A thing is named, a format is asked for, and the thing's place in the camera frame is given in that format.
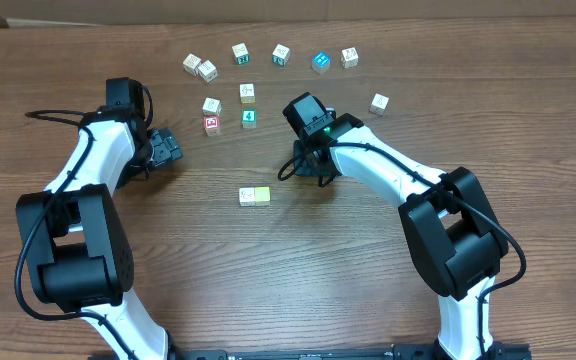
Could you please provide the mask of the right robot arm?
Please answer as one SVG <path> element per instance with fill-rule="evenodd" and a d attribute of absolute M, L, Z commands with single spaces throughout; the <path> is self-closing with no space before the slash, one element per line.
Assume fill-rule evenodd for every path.
<path fill-rule="evenodd" d="M 310 93 L 283 115 L 297 139 L 280 180 L 303 168 L 321 187 L 346 176 L 397 209 L 413 265 L 439 300 L 432 358 L 506 358 L 489 330 L 489 297 L 509 245 L 477 177 L 463 167 L 446 173 L 408 158 Z"/>

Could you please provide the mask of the green L wooden block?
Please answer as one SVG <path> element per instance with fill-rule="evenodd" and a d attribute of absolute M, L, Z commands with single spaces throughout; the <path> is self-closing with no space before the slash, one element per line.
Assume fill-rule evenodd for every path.
<path fill-rule="evenodd" d="M 242 187 L 239 189 L 239 204 L 242 207 L 249 207 L 255 205 L 254 187 Z"/>

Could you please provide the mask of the green top wooden block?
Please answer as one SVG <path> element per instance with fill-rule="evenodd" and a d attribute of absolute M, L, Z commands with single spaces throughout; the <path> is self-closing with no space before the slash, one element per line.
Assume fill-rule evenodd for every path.
<path fill-rule="evenodd" d="M 254 129 L 257 127 L 257 116 L 255 109 L 242 110 L 242 127 L 244 129 Z"/>

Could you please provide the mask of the yellow top wooden block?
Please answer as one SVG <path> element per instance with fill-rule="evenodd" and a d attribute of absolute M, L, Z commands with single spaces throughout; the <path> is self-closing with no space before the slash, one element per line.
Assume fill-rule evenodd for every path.
<path fill-rule="evenodd" d="M 267 186 L 255 187 L 254 201 L 256 206 L 268 206 L 271 201 L 270 188 Z"/>

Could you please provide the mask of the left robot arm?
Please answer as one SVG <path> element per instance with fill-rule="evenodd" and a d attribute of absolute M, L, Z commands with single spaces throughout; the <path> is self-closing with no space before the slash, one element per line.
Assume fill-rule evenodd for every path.
<path fill-rule="evenodd" d="M 95 111 L 28 114 L 72 125 L 79 139 L 59 175 L 17 201 L 17 302 L 40 321 L 85 320 L 117 359 L 181 356 L 136 294 L 132 251 L 112 198 L 132 178 L 182 157 L 172 132 L 152 127 L 153 113 L 148 88 L 123 77 L 107 80 L 106 102 Z"/>

